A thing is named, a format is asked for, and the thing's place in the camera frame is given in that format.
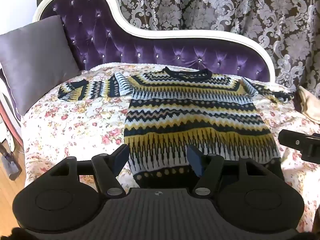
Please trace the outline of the damask patterned curtain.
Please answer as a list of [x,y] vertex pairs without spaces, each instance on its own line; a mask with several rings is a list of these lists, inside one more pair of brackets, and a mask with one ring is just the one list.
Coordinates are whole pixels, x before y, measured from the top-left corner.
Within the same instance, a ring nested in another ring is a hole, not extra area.
[[[319,95],[319,0],[117,0],[129,24],[146,30],[200,29],[239,34],[260,44],[276,82]],[[150,40],[119,28],[106,0],[51,0],[81,70],[108,62],[173,64],[267,79],[253,51],[225,42]]]

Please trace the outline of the grey satin cushion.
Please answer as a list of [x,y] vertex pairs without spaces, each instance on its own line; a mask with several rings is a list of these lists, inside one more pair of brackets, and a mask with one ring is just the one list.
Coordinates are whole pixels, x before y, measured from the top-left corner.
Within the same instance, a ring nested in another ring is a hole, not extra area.
[[58,15],[2,34],[1,65],[20,115],[80,74]]

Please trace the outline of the yellow navy patterned knit sweater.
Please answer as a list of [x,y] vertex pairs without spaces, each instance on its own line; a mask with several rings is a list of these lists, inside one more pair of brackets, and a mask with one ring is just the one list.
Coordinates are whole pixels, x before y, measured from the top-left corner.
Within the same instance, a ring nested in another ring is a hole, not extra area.
[[274,103],[292,96],[274,92],[245,77],[197,72],[159,72],[108,80],[61,85],[64,101],[131,96],[124,124],[129,167],[142,188],[190,186],[197,181],[187,159],[190,145],[203,154],[226,160],[252,158],[282,177],[280,153],[274,137],[252,99],[261,95]]

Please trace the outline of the purple tufted chaise backrest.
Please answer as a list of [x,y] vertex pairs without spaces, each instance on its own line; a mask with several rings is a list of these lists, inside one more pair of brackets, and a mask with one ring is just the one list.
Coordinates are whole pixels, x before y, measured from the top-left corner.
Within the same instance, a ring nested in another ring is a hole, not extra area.
[[[49,3],[53,0],[42,0],[37,6],[35,13],[33,15],[33,22],[39,21],[42,13],[48,7]],[[230,42],[235,42],[247,46],[258,53],[261,58],[266,63],[266,66],[270,75],[270,82],[274,83],[276,81],[276,75],[274,70],[274,65],[271,57],[267,51],[259,45],[257,42],[250,38],[244,37],[239,34],[230,33],[227,31],[217,31],[217,30],[145,30],[137,28],[129,22],[127,22],[121,13],[117,0],[105,0],[110,9],[112,18],[115,20],[116,24],[125,31],[126,33],[147,40],[164,40],[164,39],[176,39],[176,38],[207,38],[207,39],[217,39],[225,40]]]

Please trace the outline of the dark purple cloth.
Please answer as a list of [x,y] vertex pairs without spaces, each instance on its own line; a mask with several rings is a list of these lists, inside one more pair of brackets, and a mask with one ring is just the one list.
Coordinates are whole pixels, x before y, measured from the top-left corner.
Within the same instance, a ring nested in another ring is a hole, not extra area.
[[301,97],[299,94],[299,89],[297,89],[294,93],[293,105],[294,105],[295,110],[299,113],[302,112],[301,102],[302,101],[301,101]]

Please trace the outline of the beige cloth bag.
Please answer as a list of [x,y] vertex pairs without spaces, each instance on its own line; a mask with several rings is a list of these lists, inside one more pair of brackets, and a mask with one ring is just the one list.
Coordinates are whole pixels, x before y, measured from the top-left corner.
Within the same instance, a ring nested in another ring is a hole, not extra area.
[[320,101],[317,97],[311,94],[308,90],[299,86],[298,94],[301,99],[302,114],[311,121],[320,123]]

